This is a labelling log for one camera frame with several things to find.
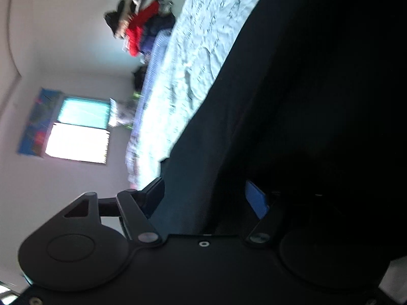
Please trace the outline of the black pants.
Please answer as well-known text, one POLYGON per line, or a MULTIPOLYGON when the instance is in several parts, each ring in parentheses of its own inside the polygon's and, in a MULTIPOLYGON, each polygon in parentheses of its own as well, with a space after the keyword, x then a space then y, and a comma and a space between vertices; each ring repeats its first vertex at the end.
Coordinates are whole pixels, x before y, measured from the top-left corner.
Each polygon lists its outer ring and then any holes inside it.
POLYGON ((162 166, 151 222, 232 233, 243 184, 289 238, 406 255, 406 0, 259 0, 162 166))

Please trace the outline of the floral patchwork blanket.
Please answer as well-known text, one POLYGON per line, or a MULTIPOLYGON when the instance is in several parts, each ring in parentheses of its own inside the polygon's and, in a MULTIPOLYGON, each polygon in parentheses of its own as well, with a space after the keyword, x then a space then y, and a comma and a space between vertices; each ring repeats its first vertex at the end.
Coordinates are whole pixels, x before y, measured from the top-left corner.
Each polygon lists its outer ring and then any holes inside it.
POLYGON ((139 179, 139 137, 135 129, 131 131, 130 139, 126 147, 125 163, 128 172, 128 181, 130 187, 133 189, 140 190, 141 183, 139 179))

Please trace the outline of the green-framed window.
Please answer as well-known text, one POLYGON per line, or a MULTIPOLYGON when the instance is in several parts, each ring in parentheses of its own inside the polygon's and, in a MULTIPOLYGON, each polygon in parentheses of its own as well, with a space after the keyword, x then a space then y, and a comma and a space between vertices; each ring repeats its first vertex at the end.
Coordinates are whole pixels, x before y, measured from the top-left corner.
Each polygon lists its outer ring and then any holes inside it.
POLYGON ((66 96, 52 124, 45 154, 64 160, 106 164, 110 102, 66 96))

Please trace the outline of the floral white pillow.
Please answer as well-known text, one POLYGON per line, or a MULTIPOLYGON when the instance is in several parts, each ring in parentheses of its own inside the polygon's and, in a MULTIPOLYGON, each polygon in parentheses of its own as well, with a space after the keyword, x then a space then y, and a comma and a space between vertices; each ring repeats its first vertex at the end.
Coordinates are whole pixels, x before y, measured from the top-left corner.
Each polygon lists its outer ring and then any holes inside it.
POLYGON ((110 127, 132 126, 137 105, 138 100, 133 98, 127 101, 116 101, 113 98, 110 98, 110 116, 108 125, 110 127))

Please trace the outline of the colourful floral poster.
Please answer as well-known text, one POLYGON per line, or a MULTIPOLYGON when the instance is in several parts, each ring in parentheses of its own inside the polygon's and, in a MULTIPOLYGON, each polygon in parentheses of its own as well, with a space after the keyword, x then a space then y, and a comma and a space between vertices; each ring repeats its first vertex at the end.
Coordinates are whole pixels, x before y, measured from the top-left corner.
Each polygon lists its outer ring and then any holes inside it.
POLYGON ((45 88, 40 90, 25 124, 17 149, 18 154, 34 157, 44 155, 62 98, 61 91, 45 88))

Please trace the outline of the green plastic stool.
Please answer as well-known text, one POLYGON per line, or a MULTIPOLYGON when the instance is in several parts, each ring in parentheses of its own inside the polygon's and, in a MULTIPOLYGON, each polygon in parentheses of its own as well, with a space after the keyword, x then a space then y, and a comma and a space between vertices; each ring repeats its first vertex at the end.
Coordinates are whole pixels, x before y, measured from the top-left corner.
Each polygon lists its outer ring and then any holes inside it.
POLYGON ((126 113, 127 113, 127 123, 126 123, 126 127, 128 129, 132 129, 133 128, 133 122, 135 119, 135 115, 137 112, 137 107, 139 104, 139 100, 141 98, 141 94, 138 93, 137 91, 133 92, 133 96, 130 97, 126 103, 126 113))

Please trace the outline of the black bag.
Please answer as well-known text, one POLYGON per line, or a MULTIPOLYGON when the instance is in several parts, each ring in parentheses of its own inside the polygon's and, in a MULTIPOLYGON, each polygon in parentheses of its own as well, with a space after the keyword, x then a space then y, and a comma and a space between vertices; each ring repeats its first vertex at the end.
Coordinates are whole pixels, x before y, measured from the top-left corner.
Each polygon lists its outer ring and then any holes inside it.
POLYGON ((141 91, 142 91, 147 68, 148 68, 147 65, 142 65, 135 72, 133 72, 134 90, 138 93, 141 93, 141 91))

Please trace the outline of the white script-print quilt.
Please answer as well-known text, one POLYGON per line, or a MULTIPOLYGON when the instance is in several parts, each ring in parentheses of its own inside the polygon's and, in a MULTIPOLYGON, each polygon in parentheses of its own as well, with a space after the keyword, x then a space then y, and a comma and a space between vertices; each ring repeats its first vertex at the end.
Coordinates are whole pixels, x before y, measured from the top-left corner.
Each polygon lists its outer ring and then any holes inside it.
POLYGON ((259 0, 185 0, 139 134, 141 189, 160 174, 160 162, 212 87, 259 0))

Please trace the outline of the navy blue jacket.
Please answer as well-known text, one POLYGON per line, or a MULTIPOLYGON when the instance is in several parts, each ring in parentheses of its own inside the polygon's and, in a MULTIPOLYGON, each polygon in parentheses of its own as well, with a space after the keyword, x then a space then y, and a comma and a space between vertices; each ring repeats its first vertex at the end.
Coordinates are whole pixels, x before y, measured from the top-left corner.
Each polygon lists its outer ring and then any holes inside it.
POLYGON ((163 15, 155 15, 151 17, 143 26, 143 32, 139 42, 139 51, 142 54, 148 54, 152 51, 154 41, 158 33, 162 30, 170 30, 173 28, 176 18, 173 13, 163 15))

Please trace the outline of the red puffer jacket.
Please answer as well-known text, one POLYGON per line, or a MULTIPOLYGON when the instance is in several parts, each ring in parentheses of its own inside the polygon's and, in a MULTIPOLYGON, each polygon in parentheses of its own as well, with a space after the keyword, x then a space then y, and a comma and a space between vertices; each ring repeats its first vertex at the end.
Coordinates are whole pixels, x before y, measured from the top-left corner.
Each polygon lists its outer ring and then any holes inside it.
POLYGON ((147 8, 142 9, 133 15, 131 22, 126 30, 128 41, 128 52, 131 56, 136 57, 139 53, 139 44, 143 34, 143 27, 146 22, 159 13, 160 3, 152 2, 147 8))

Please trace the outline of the black hat on pile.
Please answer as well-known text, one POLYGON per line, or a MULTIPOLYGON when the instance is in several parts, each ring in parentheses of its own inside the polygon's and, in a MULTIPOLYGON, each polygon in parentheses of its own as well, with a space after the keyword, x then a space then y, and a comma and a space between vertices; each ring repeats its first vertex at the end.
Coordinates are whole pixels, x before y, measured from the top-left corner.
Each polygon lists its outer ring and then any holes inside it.
POLYGON ((126 34, 128 22, 125 6, 125 0, 121 0, 116 10, 109 11, 104 14, 104 20, 108 27, 112 30, 113 37, 116 39, 123 39, 126 34))

